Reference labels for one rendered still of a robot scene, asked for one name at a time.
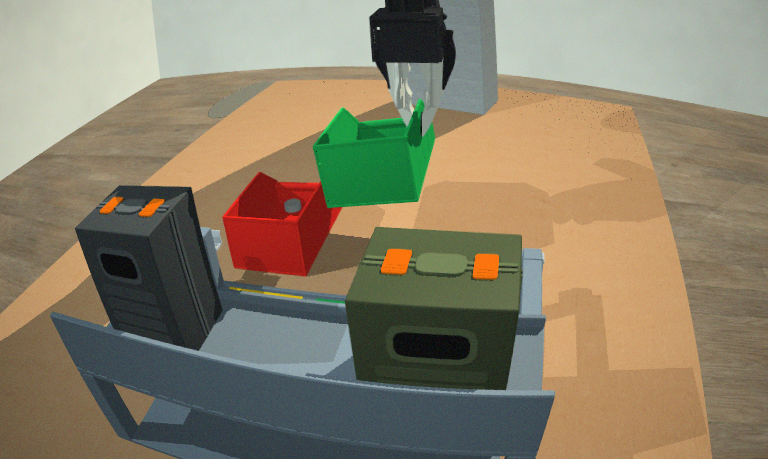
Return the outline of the green bin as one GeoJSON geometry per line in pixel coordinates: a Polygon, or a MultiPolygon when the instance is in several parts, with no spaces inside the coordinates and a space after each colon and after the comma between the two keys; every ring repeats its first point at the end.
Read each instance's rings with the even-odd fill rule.
{"type": "Polygon", "coordinates": [[[421,136],[423,109],[419,99],[408,127],[339,110],[313,145],[327,208],[419,201],[435,142],[433,123],[421,136]]]}

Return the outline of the olive green tool case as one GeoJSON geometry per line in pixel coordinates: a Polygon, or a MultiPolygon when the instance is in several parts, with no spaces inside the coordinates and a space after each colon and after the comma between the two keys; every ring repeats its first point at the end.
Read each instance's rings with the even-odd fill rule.
{"type": "Polygon", "coordinates": [[[375,227],[345,299],[356,380],[506,390],[522,235],[375,227]]]}

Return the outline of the red bin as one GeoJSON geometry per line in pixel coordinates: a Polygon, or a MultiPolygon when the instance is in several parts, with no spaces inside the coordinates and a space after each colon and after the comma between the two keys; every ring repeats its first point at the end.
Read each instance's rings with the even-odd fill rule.
{"type": "Polygon", "coordinates": [[[258,172],[222,217],[234,268],[307,276],[341,209],[327,208],[321,181],[258,172]],[[285,211],[289,199],[301,201],[298,212],[285,211]]]}

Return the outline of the dark grey tool case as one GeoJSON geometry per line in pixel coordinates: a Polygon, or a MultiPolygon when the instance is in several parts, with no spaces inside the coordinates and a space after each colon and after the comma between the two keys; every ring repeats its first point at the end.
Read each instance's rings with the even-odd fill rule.
{"type": "Polygon", "coordinates": [[[114,329],[200,350],[223,309],[192,187],[119,185],[75,231],[114,329]]]}

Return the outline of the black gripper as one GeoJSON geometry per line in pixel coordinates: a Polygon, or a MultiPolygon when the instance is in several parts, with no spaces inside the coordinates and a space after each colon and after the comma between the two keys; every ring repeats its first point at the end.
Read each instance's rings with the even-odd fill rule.
{"type": "Polygon", "coordinates": [[[406,126],[414,112],[407,83],[410,63],[422,63],[425,81],[428,65],[428,84],[422,97],[425,109],[420,116],[422,137],[434,119],[455,64],[453,30],[446,30],[446,18],[443,7],[430,5],[427,0],[385,0],[385,8],[369,17],[372,62],[377,60],[375,63],[387,81],[396,108],[401,108],[398,111],[406,126]]]}

